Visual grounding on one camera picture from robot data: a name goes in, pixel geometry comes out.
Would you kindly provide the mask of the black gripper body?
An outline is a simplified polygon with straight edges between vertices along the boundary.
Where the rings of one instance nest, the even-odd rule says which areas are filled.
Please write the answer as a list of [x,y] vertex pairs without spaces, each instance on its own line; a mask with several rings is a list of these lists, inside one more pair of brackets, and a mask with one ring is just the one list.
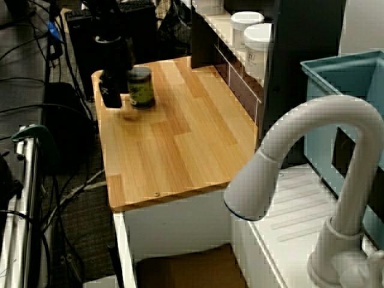
[[95,37],[101,51],[103,69],[107,77],[122,77],[134,66],[134,48],[131,37],[119,36],[112,40]]

